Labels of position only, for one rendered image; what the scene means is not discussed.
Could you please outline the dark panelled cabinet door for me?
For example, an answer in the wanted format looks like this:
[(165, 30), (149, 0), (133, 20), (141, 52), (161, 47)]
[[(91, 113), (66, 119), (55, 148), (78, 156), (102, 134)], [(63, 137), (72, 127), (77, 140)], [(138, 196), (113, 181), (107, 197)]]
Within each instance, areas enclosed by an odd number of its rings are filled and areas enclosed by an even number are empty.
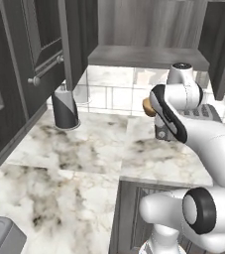
[(0, 10), (28, 116), (64, 81), (64, 65), (48, 71), (38, 86), (28, 83), (62, 55), (57, 0), (0, 0)]

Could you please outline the grey toaster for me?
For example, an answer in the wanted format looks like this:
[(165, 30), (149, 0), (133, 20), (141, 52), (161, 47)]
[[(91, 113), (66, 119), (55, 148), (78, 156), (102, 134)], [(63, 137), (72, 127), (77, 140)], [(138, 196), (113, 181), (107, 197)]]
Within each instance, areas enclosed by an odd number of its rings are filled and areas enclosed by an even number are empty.
[[(180, 110), (179, 114), (183, 117), (196, 120), (210, 120), (221, 122), (221, 118), (213, 105), (201, 104), (199, 107), (190, 110)], [(155, 116), (155, 134), (156, 138), (165, 141), (175, 141), (172, 132), (164, 123), (159, 115)]]

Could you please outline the dark grey paper towel roll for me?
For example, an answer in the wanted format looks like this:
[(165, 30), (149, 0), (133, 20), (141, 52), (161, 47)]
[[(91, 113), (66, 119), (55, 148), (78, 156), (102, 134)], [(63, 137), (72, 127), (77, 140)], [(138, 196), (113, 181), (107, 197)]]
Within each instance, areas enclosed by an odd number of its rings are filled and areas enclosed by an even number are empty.
[(73, 93), (62, 83), (52, 94), (55, 125), (62, 130), (73, 130), (80, 125)]

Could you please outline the open grey wood cabinet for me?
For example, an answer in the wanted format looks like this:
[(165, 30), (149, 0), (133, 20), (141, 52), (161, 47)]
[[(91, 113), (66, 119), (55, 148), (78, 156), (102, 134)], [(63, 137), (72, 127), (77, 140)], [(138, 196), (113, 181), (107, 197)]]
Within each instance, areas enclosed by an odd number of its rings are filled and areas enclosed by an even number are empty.
[(94, 65), (207, 70), (200, 52), (207, 0), (98, 0), (99, 42)]

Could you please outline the brown round bread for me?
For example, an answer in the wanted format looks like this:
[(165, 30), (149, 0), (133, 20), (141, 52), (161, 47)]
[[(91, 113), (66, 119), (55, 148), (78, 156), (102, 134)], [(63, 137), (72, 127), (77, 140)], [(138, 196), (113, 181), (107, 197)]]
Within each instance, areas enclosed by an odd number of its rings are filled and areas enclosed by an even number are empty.
[(148, 116), (150, 117), (156, 116), (156, 111), (153, 109), (149, 98), (145, 98), (143, 100), (143, 109)]

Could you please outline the dark plain cabinet door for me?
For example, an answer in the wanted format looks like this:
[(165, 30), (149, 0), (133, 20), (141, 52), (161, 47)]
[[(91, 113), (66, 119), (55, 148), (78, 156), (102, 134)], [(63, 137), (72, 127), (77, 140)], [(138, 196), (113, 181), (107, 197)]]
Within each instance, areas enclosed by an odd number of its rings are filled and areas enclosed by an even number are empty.
[(225, 0), (207, 2), (198, 49), (209, 62), (208, 75), (216, 100), (225, 95)]
[(66, 87), (74, 91), (98, 46), (98, 0), (58, 0)]

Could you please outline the grey rounded box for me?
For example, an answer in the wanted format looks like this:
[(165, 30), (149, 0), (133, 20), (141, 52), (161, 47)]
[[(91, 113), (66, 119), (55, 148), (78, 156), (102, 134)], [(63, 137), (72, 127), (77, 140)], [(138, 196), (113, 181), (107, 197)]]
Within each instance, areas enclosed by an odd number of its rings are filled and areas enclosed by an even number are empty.
[(21, 254), (25, 233), (10, 219), (0, 216), (0, 254)]

